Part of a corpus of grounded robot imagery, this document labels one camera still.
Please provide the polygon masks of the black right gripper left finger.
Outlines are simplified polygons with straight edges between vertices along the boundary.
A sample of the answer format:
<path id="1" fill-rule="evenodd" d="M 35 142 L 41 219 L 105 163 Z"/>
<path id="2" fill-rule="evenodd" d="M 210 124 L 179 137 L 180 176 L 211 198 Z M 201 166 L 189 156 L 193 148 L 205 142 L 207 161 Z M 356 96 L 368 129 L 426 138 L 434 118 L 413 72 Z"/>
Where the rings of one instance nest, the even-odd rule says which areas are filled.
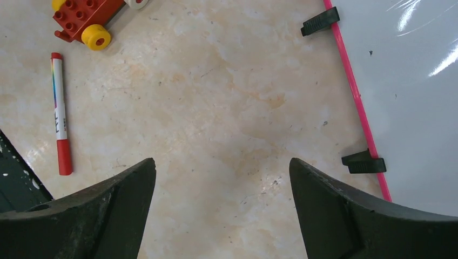
<path id="1" fill-rule="evenodd" d="M 151 158 L 24 212 L 1 214 L 1 258 L 137 258 L 156 183 Z"/>

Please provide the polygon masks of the red and white marker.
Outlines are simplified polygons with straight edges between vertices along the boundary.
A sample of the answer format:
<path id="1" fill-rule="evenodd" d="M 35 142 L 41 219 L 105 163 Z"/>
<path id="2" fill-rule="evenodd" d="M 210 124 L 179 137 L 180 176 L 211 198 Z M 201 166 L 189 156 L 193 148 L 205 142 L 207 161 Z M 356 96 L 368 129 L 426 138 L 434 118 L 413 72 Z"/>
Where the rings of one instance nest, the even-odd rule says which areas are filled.
<path id="1" fill-rule="evenodd" d="M 51 53 L 51 72 L 54 99 L 54 118 L 57 143 L 58 170 L 62 176 L 73 173 L 70 142 L 66 123 L 63 84 L 63 57 L 58 52 Z"/>

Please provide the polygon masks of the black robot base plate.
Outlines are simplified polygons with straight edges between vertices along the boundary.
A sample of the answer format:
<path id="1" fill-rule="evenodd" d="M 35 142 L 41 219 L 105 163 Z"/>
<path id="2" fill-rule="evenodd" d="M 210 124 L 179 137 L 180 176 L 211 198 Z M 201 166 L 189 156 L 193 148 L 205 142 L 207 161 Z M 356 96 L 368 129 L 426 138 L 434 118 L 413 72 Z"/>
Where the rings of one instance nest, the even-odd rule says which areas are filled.
<path id="1" fill-rule="evenodd" d="M 41 180 L 1 132 L 1 213 L 27 211 L 52 200 Z"/>

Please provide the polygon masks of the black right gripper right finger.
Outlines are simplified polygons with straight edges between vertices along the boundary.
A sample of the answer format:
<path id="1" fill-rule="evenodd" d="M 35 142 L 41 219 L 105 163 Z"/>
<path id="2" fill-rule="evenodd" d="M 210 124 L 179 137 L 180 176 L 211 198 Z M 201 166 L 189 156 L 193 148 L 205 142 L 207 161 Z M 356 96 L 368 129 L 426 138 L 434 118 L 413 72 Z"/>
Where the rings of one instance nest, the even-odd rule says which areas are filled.
<path id="1" fill-rule="evenodd" d="M 457 258 L 457 217 L 388 202 L 298 158 L 293 200 L 309 258 Z"/>

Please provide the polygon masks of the pink framed whiteboard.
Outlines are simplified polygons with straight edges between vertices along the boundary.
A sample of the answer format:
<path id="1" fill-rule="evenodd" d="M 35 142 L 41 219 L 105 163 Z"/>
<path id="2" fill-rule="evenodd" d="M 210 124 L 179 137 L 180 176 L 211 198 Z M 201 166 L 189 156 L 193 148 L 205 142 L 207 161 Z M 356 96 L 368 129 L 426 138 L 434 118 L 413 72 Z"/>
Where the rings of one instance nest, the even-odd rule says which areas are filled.
<path id="1" fill-rule="evenodd" d="M 325 1 L 383 197 L 457 215 L 457 1 Z"/>

